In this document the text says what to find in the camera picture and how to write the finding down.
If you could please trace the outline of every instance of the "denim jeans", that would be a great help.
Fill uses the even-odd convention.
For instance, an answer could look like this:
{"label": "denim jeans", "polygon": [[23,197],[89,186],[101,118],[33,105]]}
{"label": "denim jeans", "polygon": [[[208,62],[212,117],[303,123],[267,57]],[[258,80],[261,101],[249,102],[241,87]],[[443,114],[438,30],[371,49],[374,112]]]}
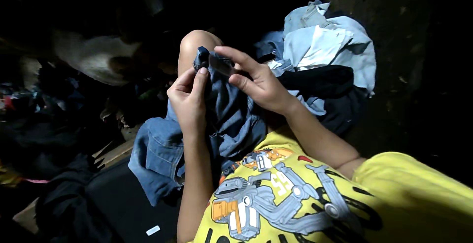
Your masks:
{"label": "denim jeans", "polygon": [[[263,140],[266,125],[260,118],[261,109],[253,100],[230,85],[227,76],[208,66],[209,54],[207,49],[199,47],[194,68],[209,69],[210,79],[205,88],[207,146],[212,167],[220,175],[229,157],[250,153]],[[233,65],[228,58],[211,54]],[[139,129],[128,164],[151,205],[183,185],[183,153],[182,131],[168,102],[164,119],[148,119]]]}

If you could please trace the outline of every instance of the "wrist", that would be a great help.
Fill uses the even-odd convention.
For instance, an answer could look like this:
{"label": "wrist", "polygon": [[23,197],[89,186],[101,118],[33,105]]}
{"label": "wrist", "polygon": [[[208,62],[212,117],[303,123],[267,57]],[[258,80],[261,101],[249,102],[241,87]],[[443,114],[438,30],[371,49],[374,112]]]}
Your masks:
{"label": "wrist", "polygon": [[184,142],[199,143],[205,142],[205,130],[188,129],[182,130],[182,138]]}
{"label": "wrist", "polygon": [[300,107],[303,105],[300,103],[300,101],[292,96],[291,99],[288,100],[288,102],[285,104],[286,107],[284,108],[284,111],[281,113],[286,119],[291,118],[294,115],[297,115],[297,112],[299,111]]}

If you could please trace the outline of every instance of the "left hand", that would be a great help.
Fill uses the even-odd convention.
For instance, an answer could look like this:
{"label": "left hand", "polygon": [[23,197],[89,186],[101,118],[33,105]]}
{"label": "left hand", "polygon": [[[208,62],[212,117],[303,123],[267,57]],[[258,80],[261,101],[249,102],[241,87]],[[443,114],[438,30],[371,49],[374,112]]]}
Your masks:
{"label": "left hand", "polygon": [[207,68],[196,74],[193,67],[186,70],[168,89],[171,106],[177,116],[183,136],[199,136],[205,132],[205,83],[209,76]]}

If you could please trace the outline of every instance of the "dark floor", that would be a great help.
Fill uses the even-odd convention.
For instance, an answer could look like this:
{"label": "dark floor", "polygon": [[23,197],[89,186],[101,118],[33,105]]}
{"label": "dark floor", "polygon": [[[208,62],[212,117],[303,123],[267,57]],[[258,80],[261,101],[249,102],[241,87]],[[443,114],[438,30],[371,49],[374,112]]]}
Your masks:
{"label": "dark floor", "polygon": [[376,50],[375,95],[346,140],[365,157],[404,152],[471,185],[462,148],[469,115],[455,100],[467,83],[467,41],[450,29],[467,1],[327,1],[365,26]]}

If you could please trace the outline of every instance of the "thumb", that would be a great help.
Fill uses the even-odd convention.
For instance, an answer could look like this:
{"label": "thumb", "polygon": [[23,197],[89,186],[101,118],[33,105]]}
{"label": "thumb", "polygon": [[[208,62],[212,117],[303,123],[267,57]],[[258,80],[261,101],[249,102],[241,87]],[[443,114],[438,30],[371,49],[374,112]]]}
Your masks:
{"label": "thumb", "polygon": [[205,84],[209,76],[207,68],[203,67],[199,69],[194,78],[194,85],[192,86],[192,92],[190,96],[203,97],[205,92]]}
{"label": "thumb", "polygon": [[228,82],[239,88],[252,99],[254,99],[254,96],[257,96],[257,94],[261,91],[261,88],[258,87],[254,82],[252,82],[249,78],[239,74],[231,75],[228,79]]}

